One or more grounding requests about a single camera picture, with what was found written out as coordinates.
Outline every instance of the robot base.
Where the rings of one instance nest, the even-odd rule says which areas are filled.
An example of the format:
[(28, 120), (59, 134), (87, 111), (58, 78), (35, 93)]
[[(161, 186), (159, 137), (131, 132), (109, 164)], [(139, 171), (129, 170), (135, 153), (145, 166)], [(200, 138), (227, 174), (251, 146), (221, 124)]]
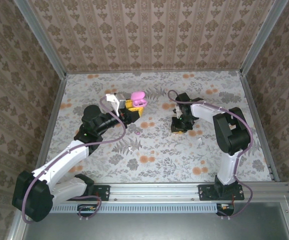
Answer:
[(198, 185), (200, 201), (236, 201), (244, 200), (243, 187), (237, 181), (223, 185), (217, 176), (215, 176), (214, 184)]

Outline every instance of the patterned wallpaper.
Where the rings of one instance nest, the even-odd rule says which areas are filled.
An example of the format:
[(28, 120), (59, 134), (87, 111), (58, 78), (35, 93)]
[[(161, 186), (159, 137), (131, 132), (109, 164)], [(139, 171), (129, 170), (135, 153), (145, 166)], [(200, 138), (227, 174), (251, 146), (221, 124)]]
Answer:
[(289, 2), (247, 74), (282, 181), (289, 181)]
[(12, 0), (0, 0), (0, 239), (18, 174), (35, 167), (60, 79)]
[(274, 0), (29, 0), (67, 72), (239, 69)]

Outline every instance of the purple cable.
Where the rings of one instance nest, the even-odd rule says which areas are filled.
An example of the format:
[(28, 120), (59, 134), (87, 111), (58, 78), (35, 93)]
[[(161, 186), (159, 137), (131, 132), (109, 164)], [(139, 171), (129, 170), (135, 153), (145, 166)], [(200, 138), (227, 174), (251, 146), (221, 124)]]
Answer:
[(27, 203), (27, 199), (28, 199), (28, 196), (29, 196), (29, 193), (31, 191), (31, 189), (33, 188), (34, 184), (37, 182), (37, 180), (43, 175), (43, 174), (46, 174), (47, 171), (54, 165), (56, 164), (56, 162), (58, 162), (60, 159), (62, 159), (65, 155), (67, 155), (69, 152), (75, 150), (75, 149), (78, 149), (78, 148), (81, 148), (81, 147), (88, 147), (88, 146), (92, 146), (92, 145), (100, 145), (100, 144), (110, 144), (110, 143), (114, 143), (116, 141), (119, 141), (121, 140), (125, 135), (126, 135), (126, 127), (124, 125), (124, 123), (120, 120), (120, 118), (118, 116), (116, 116), (115, 114), (113, 114), (104, 104), (103, 104), (103, 100), (106, 99), (106, 97), (102, 97), (100, 99), (100, 106), (107, 112), (109, 113), (111, 116), (113, 116), (122, 126), (123, 128), (123, 133), (120, 137), (114, 139), (114, 140), (109, 140), (109, 141), (100, 141), (100, 142), (91, 142), (91, 143), (84, 143), (84, 144), (80, 144), (80, 145), (77, 145), (77, 146), (74, 146), (72, 148), (70, 148), (68, 151), (65, 151), (63, 154), (61, 154), (59, 157), (57, 157), (50, 165), (48, 165), (44, 171), (40, 172), (34, 179), (33, 181), (30, 183), (28, 189), (26, 190), (25, 194), (24, 194), (24, 197), (23, 197), (23, 202), (22, 202), (22, 207), (21, 207), (21, 215), (22, 215), (22, 219), (23, 221), (26, 223), (26, 224), (31, 224), (33, 223), (34, 221), (29, 221), (27, 218), (26, 218), (26, 203)]
[(91, 214), (90, 216), (87, 216), (87, 217), (81, 216), (81, 211), (82, 211), (82, 209), (88, 208), (88, 206), (81, 206), (79, 208), (79, 212), (78, 212), (78, 216), (80, 217), (80, 219), (87, 219), (88, 220), (88, 219), (90, 219), (90, 218), (92, 218), (92, 217), (94, 217), (96, 215), (96, 213), (100, 210), (100, 207), (101, 207), (101, 204), (102, 204), (101, 197), (90, 195), (90, 196), (76, 196), (76, 197), (72, 198), (72, 199), (90, 199), (90, 198), (98, 199), (99, 200), (99, 205), (96, 208), (96, 210), (94, 210), (93, 214)]
[(242, 122), (242, 124), (246, 127), (247, 131), (249, 132), (249, 135), (250, 135), (250, 144), (248, 145), (248, 147), (247, 147), (245, 150), (243, 150), (242, 152), (240, 152), (240, 153), (237, 155), (236, 161), (235, 161), (235, 165), (234, 165), (234, 170), (233, 170), (233, 177), (234, 177), (234, 179), (235, 179), (239, 184), (241, 184), (242, 186), (246, 187), (246, 188), (249, 189), (249, 191), (250, 191), (250, 197), (249, 197), (248, 201), (246, 202), (245, 206), (244, 206), (240, 211), (238, 211), (238, 212), (235, 213), (234, 215), (230, 216), (230, 218), (234, 218), (234, 217), (238, 216), (238, 215), (241, 214), (241, 213), (246, 209), (246, 207), (250, 204), (250, 202), (251, 202), (251, 200), (252, 200), (252, 198), (253, 198), (253, 195), (254, 195), (251, 187), (249, 187), (249, 186), (246, 185), (245, 183), (241, 182), (241, 181), (237, 178), (237, 176), (236, 176), (237, 169), (238, 169), (239, 158), (252, 147), (253, 142), (254, 142), (254, 136), (253, 136), (253, 133), (252, 133), (252, 131), (251, 131), (251, 128), (249, 127), (249, 125), (248, 125), (241, 117), (239, 117), (238, 115), (234, 114), (233, 112), (230, 112), (230, 111), (227, 110), (227, 109), (224, 109), (224, 108), (222, 108), (222, 107), (218, 107), (218, 106), (212, 105), (212, 104), (207, 103), (207, 102), (205, 102), (205, 101), (177, 101), (177, 100), (175, 100), (175, 99), (173, 99), (173, 98), (170, 97), (170, 93), (175, 93), (177, 96), (178, 96), (178, 93), (177, 93), (175, 90), (170, 90), (170, 91), (168, 91), (168, 98), (169, 98), (171, 101), (173, 101), (173, 102), (175, 102), (175, 103), (177, 103), (177, 104), (201, 104), (201, 105), (206, 105), (206, 106), (211, 107), (211, 108), (216, 109), (216, 110), (224, 111), (224, 112), (226, 112), (227, 114), (230, 114), (231, 116), (233, 116), (233, 117), (235, 117), (236, 119), (238, 119), (240, 122)]

